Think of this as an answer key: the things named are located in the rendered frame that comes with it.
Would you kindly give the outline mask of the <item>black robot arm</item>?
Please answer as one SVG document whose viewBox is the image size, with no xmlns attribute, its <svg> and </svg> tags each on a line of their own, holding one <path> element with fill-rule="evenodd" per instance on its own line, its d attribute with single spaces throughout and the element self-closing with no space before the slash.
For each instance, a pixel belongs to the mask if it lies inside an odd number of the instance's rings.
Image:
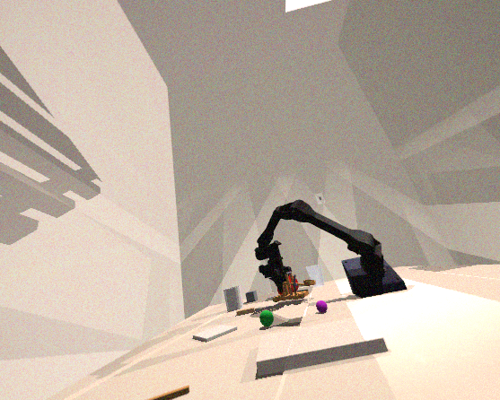
<svg viewBox="0 0 500 400">
<path fill-rule="evenodd" d="M 255 248 L 255 256 L 264 260 L 274 256 L 280 256 L 279 241 L 269 244 L 274 236 L 274 230 L 280 219 L 308 222 L 312 225 L 344 240 L 347 249 L 360 256 L 360 265 L 367 274 L 386 272 L 383 266 L 382 244 L 372 234 L 362 230 L 351 230 L 331 219 L 316 213 L 303 200 L 295 200 L 292 203 L 278 206 L 273 212 L 266 229 L 259 236 L 258 248 Z"/>
</svg>

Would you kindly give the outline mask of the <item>green ball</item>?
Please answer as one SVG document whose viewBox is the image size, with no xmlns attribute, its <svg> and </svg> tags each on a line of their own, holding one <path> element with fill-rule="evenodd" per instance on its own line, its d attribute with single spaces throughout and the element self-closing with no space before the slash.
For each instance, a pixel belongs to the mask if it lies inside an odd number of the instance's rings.
<svg viewBox="0 0 500 400">
<path fill-rule="evenodd" d="M 264 310 L 261 312 L 259 320 L 263 326 L 271 326 L 274 321 L 274 317 L 270 311 Z"/>
</svg>

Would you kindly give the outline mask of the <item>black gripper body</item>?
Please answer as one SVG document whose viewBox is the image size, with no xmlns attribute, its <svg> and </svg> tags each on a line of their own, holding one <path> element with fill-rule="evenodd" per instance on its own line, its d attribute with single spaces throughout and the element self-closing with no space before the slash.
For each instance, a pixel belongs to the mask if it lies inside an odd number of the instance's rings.
<svg viewBox="0 0 500 400">
<path fill-rule="evenodd" d="M 269 258 L 269 262 L 271 264 L 271 270 L 266 271 L 264 273 L 265 278 L 268 277 L 276 277 L 280 276 L 281 274 L 285 274 L 287 272 L 292 272 L 292 269 L 290 266 L 284 266 L 282 262 L 282 257 L 280 256 L 274 256 Z"/>
</svg>

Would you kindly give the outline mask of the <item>white plastic cup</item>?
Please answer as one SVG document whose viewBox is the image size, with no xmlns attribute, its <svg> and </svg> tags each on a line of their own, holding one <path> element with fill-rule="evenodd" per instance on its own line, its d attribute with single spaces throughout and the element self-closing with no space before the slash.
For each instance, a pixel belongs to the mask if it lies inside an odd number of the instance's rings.
<svg viewBox="0 0 500 400">
<path fill-rule="evenodd" d="M 314 288 L 325 286 L 321 264 L 305 267 L 311 280 L 316 281 Z"/>
</svg>

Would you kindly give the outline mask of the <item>purple ball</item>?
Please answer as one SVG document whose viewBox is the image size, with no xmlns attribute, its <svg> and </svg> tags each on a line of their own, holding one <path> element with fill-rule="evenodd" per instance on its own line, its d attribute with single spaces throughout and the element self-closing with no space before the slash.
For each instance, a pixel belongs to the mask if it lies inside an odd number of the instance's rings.
<svg viewBox="0 0 500 400">
<path fill-rule="evenodd" d="M 323 301 L 323 300 L 319 300 L 319 301 L 316 303 L 316 308 L 317 308 L 317 310 L 318 310 L 319 312 L 322 312 L 322 313 L 323 313 L 323 312 L 326 312 L 326 311 L 327 311 L 328 306 L 327 306 L 327 304 L 326 304 L 326 302 L 325 302 L 325 301 Z"/>
</svg>

